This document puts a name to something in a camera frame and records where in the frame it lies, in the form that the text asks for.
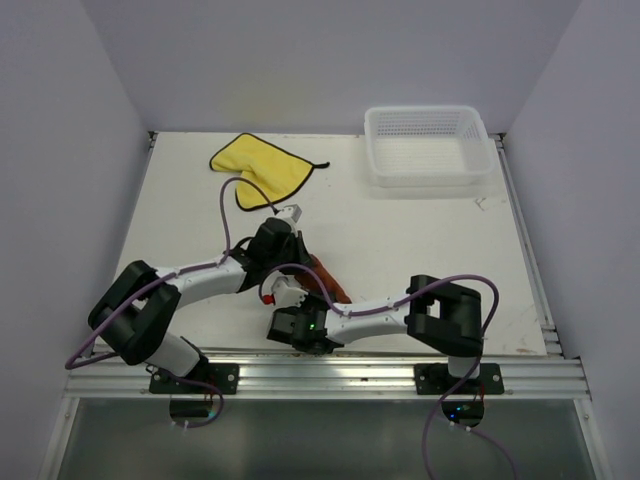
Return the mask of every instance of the black mounting bracket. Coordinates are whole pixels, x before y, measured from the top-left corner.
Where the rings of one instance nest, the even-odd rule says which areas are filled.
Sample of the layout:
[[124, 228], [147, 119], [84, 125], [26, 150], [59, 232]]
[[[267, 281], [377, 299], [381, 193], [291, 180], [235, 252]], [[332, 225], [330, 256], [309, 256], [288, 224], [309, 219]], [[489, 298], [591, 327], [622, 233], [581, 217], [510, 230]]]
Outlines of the black mounting bracket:
[[[206, 365], [206, 374], [212, 385], [224, 395], [235, 395], [240, 377], [240, 366], [237, 363], [208, 363]], [[157, 372], [151, 377], [149, 393], [157, 395], [193, 395], [198, 393], [205, 394], [209, 393], [209, 391], [200, 387], [177, 383], [167, 375]]]
[[[459, 378], [449, 375], [449, 366], [446, 363], [418, 363], [413, 366], [413, 378], [416, 382], [418, 395], [442, 395], [459, 380]], [[500, 365], [481, 363], [480, 375], [475, 379], [467, 380], [455, 394], [504, 394]]]

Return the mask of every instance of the wall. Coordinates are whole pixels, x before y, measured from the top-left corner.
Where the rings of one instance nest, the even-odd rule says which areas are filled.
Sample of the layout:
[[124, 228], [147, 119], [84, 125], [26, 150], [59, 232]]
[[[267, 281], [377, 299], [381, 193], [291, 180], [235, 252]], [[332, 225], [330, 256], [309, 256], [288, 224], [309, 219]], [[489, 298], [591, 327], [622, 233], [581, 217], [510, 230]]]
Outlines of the wall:
[[146, 124], [361, 133], [381, 104], [504, 132], [579, 0], [83, 0]]
[[507, 135], [560, 339], [617, 478], [640, 468], [640, 3], [584, 0]]
[[0, 2], [0, 465], [37, 475], [113, 274], [146, 132], [83, 7]]

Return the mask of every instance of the plastic container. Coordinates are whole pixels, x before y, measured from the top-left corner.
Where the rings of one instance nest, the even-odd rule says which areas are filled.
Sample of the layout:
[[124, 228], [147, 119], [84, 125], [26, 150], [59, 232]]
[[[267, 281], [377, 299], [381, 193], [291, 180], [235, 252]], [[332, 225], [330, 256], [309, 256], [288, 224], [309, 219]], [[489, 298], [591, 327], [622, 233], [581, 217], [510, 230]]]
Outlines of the plastic container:
[[382, 187], [469, 185], [497, 165], [495, 146], [471, 107], [370, 108], [364, 132], [373, 179]]

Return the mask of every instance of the yellow towel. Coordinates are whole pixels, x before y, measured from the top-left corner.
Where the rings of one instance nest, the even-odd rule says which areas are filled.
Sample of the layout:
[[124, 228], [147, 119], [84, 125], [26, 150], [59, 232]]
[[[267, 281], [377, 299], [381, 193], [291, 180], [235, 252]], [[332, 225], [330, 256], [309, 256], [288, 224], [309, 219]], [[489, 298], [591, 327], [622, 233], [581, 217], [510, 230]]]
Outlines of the yellow towel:
[[[222, 148], [209, 161], [215, 172], [242, 172], [241, 177], [258, 185], [269, 200], [278, 203], [302, 188], [316, 168], [327, 168], [286, 152], [264, 140], [243, 133]], [[245, 211], [267, 204], [262, 195], [244, 182], [237, 182], [236, 201]]]

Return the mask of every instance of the brown object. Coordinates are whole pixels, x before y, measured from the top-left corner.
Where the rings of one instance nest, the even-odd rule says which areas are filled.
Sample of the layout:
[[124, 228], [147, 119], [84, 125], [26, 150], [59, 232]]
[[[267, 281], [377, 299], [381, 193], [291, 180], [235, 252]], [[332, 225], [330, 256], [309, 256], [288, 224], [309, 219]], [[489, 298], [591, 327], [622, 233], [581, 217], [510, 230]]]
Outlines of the brown object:
[[[338, 281], [331, 276], [326, 268], [324, 268], [324, 265], [322, 265], [322, 262], [318, 260], [318, 257], [316, 257], [315, 255], [311, 255], [311, 258], [313, 259], [314, 263], [312, 270], [316, 275], [318, 275], [318, 277], [320, 277], [320, 280], [322, 280], [324, 286], [327, 287], [327, 291], [329, 293], [333, 293], [336, 296], [336, 300], [338, 301], [338, 303], [351, 303], [351, 299], [349, 298], [349, 296], [338, 284]], [[300, 285], [302, 285], [303, 288], [306, 288], [310, 292], [322, 293], [322, 290], [320, 290], [320, 287], [318, 286], [318, 282], [316, 282], [316, 280], [308, 273], [296, 274], [294, 275], [294, 278]]]

